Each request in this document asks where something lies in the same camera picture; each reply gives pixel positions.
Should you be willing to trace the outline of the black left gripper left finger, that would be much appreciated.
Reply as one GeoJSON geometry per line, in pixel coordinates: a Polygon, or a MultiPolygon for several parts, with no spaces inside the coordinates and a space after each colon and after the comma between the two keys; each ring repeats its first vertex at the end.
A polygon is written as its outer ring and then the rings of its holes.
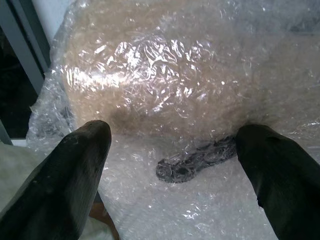
{"type": "Polygon", "coordinates": [[[79,239],[111,143],[111,128],[103,120],[88,121],[67,134],[1,211],[1,239],[79,239]]]}

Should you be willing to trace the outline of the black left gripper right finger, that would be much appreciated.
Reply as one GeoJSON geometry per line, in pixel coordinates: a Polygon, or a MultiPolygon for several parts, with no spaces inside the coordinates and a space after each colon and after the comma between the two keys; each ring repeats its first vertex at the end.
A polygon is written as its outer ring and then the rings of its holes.
{"type": "Polygon", "coordinates": [[[280,240],[320,238],[320,165],[295,141],[261,124],[242,126],[238,160],[280,240]]]}

